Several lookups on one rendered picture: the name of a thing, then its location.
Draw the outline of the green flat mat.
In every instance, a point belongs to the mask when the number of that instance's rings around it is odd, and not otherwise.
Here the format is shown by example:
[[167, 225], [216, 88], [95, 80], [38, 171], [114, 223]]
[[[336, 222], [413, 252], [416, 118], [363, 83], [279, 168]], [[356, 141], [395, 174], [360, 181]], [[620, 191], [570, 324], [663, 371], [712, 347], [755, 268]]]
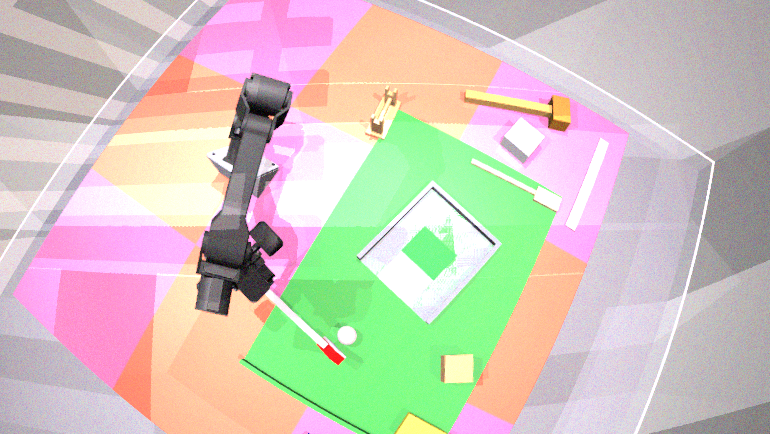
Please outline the green flat mat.
[[[398, 110], [280, 296], [345, 356], [331, 361], [276, 305], [245, 360], [370, 434], [394, 434], [408, 412], [450, 432], [527, 284], [557, 212], [476, 161], [560, 195]], [[432, 181], [502, 244], [427, 324], [357, 255]], [[562, 198], [562, 197], [561, 197]], [[351, 326], [355, 342], [337, 333]], [[473, 355], [473, 382], [440, 381], [441, 355]]]

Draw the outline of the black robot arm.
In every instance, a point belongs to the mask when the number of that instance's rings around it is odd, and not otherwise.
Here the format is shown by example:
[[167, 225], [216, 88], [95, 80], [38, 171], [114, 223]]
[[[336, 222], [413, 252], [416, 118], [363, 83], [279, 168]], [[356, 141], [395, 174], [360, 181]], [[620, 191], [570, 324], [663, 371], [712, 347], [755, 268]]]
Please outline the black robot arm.
[[231, 140], [222, 158], [233, 165], [223, 207], [201, 243], [196, 310], [228, 316], [233, 286], [251, 303], [257, 303], [275, 282], [266, 264], [256, 265], [251, 260], [246, 218], [266, 144], [285, 122], [291, 107], [290, 87], [287, 82], [257, 73], [250, 79], [245, 77], [228, 137]]

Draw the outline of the white golf ball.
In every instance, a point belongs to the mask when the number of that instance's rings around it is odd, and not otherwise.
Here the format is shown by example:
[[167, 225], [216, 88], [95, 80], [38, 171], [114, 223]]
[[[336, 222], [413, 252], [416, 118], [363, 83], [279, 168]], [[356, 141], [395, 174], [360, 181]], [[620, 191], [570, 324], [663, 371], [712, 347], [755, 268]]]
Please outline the white golf ball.
[[337, 333], [338, 341], [344, 345], [351, 345], [357, 338], [355, 329], [351, 326], [342, 326]]

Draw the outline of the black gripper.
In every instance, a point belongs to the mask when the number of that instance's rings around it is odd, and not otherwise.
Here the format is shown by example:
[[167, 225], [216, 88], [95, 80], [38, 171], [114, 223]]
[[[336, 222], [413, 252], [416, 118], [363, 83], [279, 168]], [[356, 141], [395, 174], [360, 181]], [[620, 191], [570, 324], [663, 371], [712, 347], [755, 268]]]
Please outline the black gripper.
[[[258, 250], [261, 248], [266, 254], [271, 257], [283, 246], [284, 241], [273, 232], [273, 230], [264, 222], [260, 221], [253, 229], [249, 231], [250, 236], [256, 241], [251, 246], [253, 250], [251, 260], [256, 264], [262, 266], [265, 264], [265, 260], [260, 256], [262, 253]], [[258, 251], [258, 252], [257, 252]]]

